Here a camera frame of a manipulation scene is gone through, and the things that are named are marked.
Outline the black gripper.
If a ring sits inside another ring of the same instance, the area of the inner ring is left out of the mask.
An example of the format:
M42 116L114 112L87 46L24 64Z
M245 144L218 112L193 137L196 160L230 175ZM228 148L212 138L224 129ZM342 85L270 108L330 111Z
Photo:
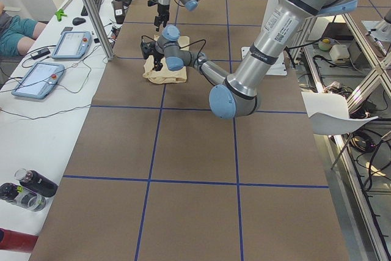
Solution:
M170 17L170 5L158 4L157 13L155 16L154 25L159 28L160 26L166 27Z
M161 50L153 49L152 56L153 56L153 70L161 71L161 69L163 68L163 63L161 61L164 58L164 52Z

